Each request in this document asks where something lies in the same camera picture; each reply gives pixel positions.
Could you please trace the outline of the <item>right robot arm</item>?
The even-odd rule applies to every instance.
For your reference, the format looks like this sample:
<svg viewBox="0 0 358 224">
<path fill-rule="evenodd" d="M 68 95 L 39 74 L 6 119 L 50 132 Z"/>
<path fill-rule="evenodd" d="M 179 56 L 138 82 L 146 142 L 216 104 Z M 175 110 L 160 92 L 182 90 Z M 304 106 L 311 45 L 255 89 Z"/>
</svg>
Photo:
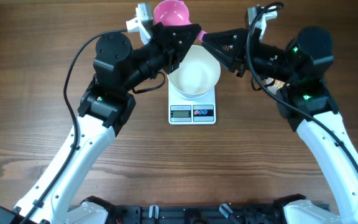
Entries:
<svg viewBox="0 0 358 224">
<path fill-rule="evenodd" d="M 203 47 L 238 77 L 250 72 L 254 90 L 277 102 L 281 116 L 317 160 L 344 223 L 358 223 L 358 153 L 346 133 L 324 74 L 333 41 L 321 27 L 306 27 L 280 49 L 260 41 L 259 28 L 205 34 Z"/>
</svg>

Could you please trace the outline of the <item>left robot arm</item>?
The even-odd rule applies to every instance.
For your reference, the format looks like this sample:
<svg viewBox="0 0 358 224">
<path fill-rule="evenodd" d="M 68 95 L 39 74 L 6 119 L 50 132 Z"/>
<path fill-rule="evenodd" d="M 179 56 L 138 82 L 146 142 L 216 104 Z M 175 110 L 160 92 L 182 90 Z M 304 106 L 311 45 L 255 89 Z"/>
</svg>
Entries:
<svg viewBox="0 0 358 224">
<path fill-rule="evenodd" d="M 93 37 L 95 73 L 77 110 L 73 127 L 37 183 L 13 209 L 0 207 L 0 223 L 114 223 L 115 208 L 91 197 L 71 203 L 100 154 L 113 143 L 135 107 L 137 86 L 175 71 L 201 32 L 198 24 L 151 26 L 150 41 L 133 49 L 127 31 Z"/>
</svg>

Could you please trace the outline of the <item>pink measuring scoop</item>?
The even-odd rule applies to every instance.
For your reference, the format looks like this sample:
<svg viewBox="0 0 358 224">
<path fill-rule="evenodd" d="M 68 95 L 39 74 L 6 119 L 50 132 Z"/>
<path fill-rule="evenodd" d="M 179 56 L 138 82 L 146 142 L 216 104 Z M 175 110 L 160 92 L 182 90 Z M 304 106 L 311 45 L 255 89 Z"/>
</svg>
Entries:
<svg viewBox="0 0 358 224">
<path fill-rule="evenodd" d="M 190 22 L 190 12 L 184 1 L 166 0 L 158 3 L 154 9 L 154 21 L 163 24 L 178 40 L 191 37 L 202 41 L 206 34 L 199 24 Z"/>
</svg>

